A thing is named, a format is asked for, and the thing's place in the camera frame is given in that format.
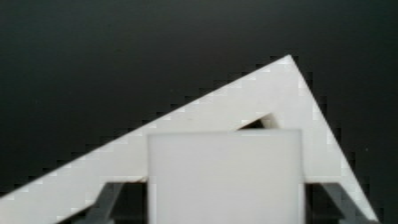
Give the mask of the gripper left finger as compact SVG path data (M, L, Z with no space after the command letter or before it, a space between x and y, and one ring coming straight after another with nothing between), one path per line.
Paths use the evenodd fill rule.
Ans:
M147 184L106 183L86 215L72 224L147 224Z

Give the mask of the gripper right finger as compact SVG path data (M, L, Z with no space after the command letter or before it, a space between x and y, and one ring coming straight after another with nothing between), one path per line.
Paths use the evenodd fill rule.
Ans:
M379 224L358 184L305 184L305 224Z

